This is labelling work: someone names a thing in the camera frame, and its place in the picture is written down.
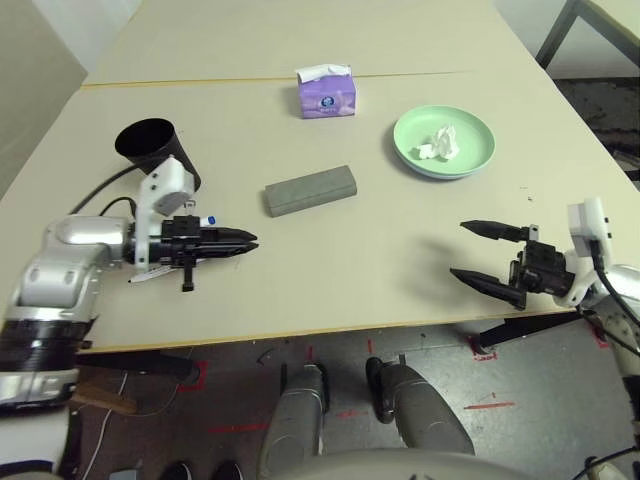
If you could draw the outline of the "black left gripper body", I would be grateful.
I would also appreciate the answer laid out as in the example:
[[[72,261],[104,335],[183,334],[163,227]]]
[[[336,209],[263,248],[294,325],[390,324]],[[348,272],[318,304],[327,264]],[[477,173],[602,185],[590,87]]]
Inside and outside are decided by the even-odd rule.
[[[159,264],[183,274],[181,289],[195,289],[193,271],[199,262],[209,258],[205,242],[211,225],[196,216],[174,216],[162,222]]]

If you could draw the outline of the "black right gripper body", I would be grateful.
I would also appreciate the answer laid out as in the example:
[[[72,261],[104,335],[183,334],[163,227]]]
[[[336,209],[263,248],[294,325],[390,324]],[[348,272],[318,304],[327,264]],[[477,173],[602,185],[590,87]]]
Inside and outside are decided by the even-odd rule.
[[[553,246],[527,241],[510,263],[509,300],[525,300],[528,293],[564,297],[571,288],[566,259]]]

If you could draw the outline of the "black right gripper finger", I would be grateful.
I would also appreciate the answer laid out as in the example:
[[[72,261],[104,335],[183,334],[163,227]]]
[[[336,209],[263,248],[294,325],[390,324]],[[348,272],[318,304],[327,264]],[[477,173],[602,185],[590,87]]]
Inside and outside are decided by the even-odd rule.
[[[526,292],[498,278],[471,270],[451,268],[450,273],[462,283],[492,298],[509,303],[517,310],[526,308]]]
[[[461,222],[460,226],[476,235],[492,240],[507,240],[518,243],[537,241],[539,238],[536,225],[517,227],[496,221],[471,220]]]

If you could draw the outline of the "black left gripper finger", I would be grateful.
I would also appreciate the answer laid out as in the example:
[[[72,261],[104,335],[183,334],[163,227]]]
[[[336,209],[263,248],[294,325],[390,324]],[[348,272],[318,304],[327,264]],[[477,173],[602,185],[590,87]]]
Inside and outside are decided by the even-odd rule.
[[[199,258],[229,258],[243,255],[259,247],[257,243],[214,243],[199,246]]]
[[[250,243],[257,237],[250,232],[226,227],[202,227],[201,239],[205,243]]]

